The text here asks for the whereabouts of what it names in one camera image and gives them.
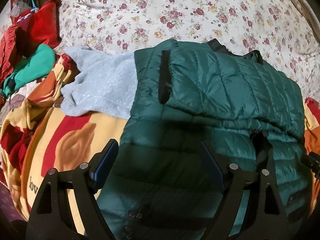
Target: silver bolt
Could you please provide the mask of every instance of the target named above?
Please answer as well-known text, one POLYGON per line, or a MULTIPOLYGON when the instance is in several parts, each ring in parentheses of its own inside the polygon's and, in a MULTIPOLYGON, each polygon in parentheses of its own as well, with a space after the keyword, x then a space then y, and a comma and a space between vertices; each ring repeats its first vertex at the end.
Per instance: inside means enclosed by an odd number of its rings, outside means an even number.
POLYGON ((56 169, 55 168, 51 168, 50 170, 48 170, 48 174, 49 175, 52 175, 56 172, 56 169))
POLYGON ((88 163, 81 163, 81 164, 80 164, 80 168, 81 168, 81 169, 85 169, 85 168, 87 168, 88 166, 89 166, 88 163))
POLYGON ((263 169, 263 170, 262 170, 262 174, 265 175, 265 176, 268 176, 270 173, 269 173, 268 170, 263 169))
POLYGON ((235 163, 231 163, 231 164, 229 165, 229 167, 230 167, 230 169, 232 169, 232 170, 237 170, 237 169, 239 168, 238 165, 235 164, 235 163))

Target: light blue cloth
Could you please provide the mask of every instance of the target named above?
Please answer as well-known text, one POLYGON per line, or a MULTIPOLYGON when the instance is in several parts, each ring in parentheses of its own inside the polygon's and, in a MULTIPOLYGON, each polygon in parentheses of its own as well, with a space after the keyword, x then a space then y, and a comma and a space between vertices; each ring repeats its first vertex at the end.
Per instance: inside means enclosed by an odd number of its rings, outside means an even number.
POLYGON ((138 85, 134 53, 107 55, 89 47, 69 47, 65 52, 81 73, 61 89, 63 113, 96 111, 129 119, 138 85))

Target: bed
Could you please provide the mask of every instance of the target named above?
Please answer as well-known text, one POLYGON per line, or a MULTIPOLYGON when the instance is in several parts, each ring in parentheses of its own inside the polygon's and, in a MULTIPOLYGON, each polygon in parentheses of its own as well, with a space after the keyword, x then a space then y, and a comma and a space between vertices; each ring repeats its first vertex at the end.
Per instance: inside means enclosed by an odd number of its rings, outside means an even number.
MULTIPOLYGON (((10 3, 0 14, 0 37, 11 25, 9 14, 10 3)), ((238 55, 257 49, 297 82, 304 99, 320 100, 320 23, 305 0, 61 0, 59 29, 59 55, 69 46, 117 54, 166 39, 216 38, 238 55)), ((30 83, 9 97, 0 112, 1 123, 38 84, 30 83)), ((83 231, 81 224, 77 228, 83 231)))

